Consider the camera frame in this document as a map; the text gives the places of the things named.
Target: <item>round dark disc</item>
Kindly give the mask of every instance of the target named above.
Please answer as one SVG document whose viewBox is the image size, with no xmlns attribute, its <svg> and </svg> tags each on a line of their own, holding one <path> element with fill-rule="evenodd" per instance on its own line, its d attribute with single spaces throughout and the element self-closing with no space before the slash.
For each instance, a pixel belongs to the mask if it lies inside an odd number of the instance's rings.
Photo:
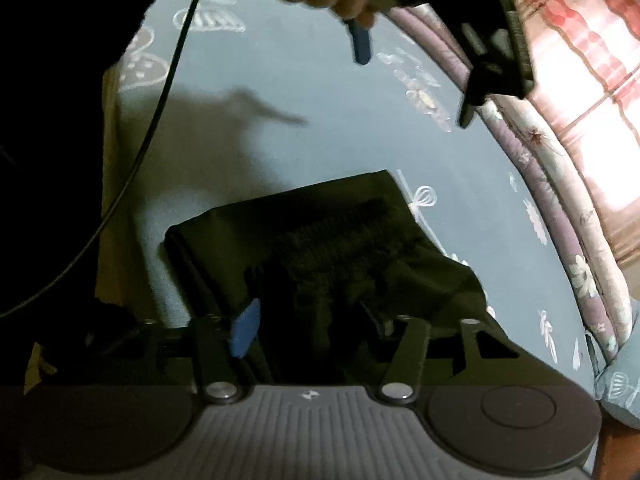
<svg viewBox="0 0 640 480">
<path fill-rule="evenodd" d="M 63 471 L 101 473 L 162 454 L 187 429 L 194 403 L 185 388 L 155 382 L 37 386 L 24 405 L 28 455 Z"/>
<path fill-rule="evenodd" d="M 427 416 L 456 455 L 489 472 L 516 476 L 576 465 L 600 429 L 598 405 L 572 384 L 439 386 Z"/>
</svg>

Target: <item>black garment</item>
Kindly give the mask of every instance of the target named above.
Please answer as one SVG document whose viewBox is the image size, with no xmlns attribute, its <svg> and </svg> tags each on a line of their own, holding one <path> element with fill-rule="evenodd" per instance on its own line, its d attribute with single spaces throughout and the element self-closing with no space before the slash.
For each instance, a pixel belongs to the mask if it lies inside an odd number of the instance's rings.
<svg viewBox="0 0 640 480">
<path fill-rule="evenodd" d="M 154 0 L 4 0 L 0 312 L 78 253 L 102 207 L 102 76 Z M 86 335 L 97 247 L 41 301 L 0 319 L 0 463 L 34 341 L 71 352 Z"/>
</svg>

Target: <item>silver screw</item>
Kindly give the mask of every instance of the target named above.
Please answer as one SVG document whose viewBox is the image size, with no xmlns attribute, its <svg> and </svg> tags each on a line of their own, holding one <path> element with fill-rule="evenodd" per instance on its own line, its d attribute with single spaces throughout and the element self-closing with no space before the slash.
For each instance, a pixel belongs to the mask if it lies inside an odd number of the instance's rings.
<svg viewBox="0 0 640 480">
<path fill-rule="evenodd" d="M 414 389 L 404 383 L 388 383 L 382 386 L 382 394 L 389 399 L 407 399 L 414 394 Z"/>
<path fill-rule="evenodd" d="M 230 399 L 238 392 L 238 388 L 234 384 L 222 381 L 208 384 L 204 391 L 213 399 Z"/>
</svg>

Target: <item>mattress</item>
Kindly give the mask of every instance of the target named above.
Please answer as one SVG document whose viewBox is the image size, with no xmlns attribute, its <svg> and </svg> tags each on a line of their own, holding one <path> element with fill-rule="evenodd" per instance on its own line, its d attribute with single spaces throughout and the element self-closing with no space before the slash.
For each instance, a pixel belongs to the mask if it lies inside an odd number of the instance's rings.
<svg viewBox="0 0 640 480">
<path fill-rule="evenodd" d="M 158 0 L 106 81 L 106 197 L 156 106 L 190 0 Z M 395 25 L 352 60 L 344 25 L 278 0 L 201 0 L 156 138 L 101 240 L 99 295 L 184 326 L 168 227 L 207 209 L 388 170 L 416 221 L 472 267 L 509 338 L 593 392 L 572 285 L 520 174 L 461 93 Z"/>
</svg>

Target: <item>cord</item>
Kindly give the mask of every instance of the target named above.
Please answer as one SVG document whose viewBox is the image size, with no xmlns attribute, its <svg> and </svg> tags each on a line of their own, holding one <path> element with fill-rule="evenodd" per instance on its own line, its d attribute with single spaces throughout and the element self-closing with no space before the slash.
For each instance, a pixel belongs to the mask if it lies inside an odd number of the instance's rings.
<svg viewBox="0 0 640 480">
<path fill-rule="evenodd" d="M 180 36 L 178 37 L 178 41 L 175 45 L 174 56 L 171 59 L 171 65 L 169 65 L 169 72 L 167 73 L 166 80 L 164 81 L 164 86 L 162 87 L 162 92 L 160 94 L 160 98 L 158 99 L 158 104 L 156 105 L 156 110 L 154 111 L 153 117 L 151 117 L 151 122 L 149 123 L 149 128 L 146 131 L 145 138 L 142 140 L 140 144 L 140 149 L 138 150 L 138 154 L 136 155 L 135 160 L 133 161 L 133 165 L 131 167 L 131 171 L 129 172 L 129 176 L 126 181 L 120 188 L 120 191 L 111 202 L 111 205 L 107 209 L 106 213 L 100 220 L 100 225 L 95 230 L 94 234 L 91 235 L 88 242 L 84 245 L 84 247 L 80 250 L 80 252 L 76 255 L 76 257 L 69 262 L 68 266 L 62 270 L 53 280 L 51 280 L 47 285 L 43 286 L 38 292 L 33 294 L 30 298 L 27 298 L 22 303 L 14 306 L 13 308 L 0 313 L 0 319 L 10 316 L 15 312 L 24 309 L 29 304 L 36 301 L 42 295 L 44 295 L 47 291 L 49 291 L 52 287 L 54 287 L 62 278 L 64 278 L 68 272 L 72 269 L 72 267 L 78 263 L 78 261 L 84 256 L 84 254 L 88 251 L 91 245 L 96 241 L 96 239 L 100 236 L 104 228 L 109 223 L 109 220 L 113 217 L 113 213 L 116 211 L 116 208 L 120 204 L 123 195 L 129 189 L 129 186 L 133 179 L 138 174 L 140 170 L 140 166 L 142 166 L 142 161 L 145 158 L 146 152 L 148 152 L 149 146 L 151 145 L 151 141 L 156 134 L 156 128 L 158 127 L 158 123 L 160 122 L 160 117 L 162 116 L 162 112 L 164 111 L 164 105 L 166 104 L 167 98 L 169 97 L 169 90 L 171 90 L 171 85 L 174 82 L 175 71 L 178 68 L 178 62 L 180 61 L 180 56 L 182 55 L 182 49 L 184 47 L 184 42 L 187 39 L 187 33 L 189 31 L 189 27 L 191 25 L 191 20 L 193 19 L 193 15 L 196 11 L 196 6 L 198 5 L 199 0 L 191 0 L 189 5 L 189 10 L 187 11 L 187 15 L 184 18 L 184 23 L 182 24 L 182 28 L 180 30 Z"/>
</svg>

